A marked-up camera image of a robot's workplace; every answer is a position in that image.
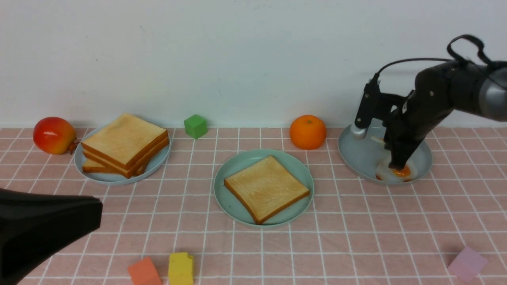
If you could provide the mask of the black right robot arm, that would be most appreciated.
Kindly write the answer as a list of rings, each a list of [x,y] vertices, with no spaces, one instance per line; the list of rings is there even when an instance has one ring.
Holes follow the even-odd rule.
[[[404,168],[426,135],[458,110],[506,121],[506,68],[492,69],[455,60],[420,71],[414,91],[384,122],[391,169]]]

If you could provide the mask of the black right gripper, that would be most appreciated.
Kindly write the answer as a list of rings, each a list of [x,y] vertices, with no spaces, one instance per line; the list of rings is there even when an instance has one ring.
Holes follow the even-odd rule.
[[[388,167],[402,170],[426,135],[454,110],[454,92],[446,89],[415,89],[401,96],[383,93],[395,106],[383,125],[386,148],[391,152]]]

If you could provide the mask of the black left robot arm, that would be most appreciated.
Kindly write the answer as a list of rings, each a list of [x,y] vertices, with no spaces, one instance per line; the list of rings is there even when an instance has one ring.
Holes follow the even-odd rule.
[[[93,196],[0,191],[0,283],[16,285],[48,258],[100,227]]]

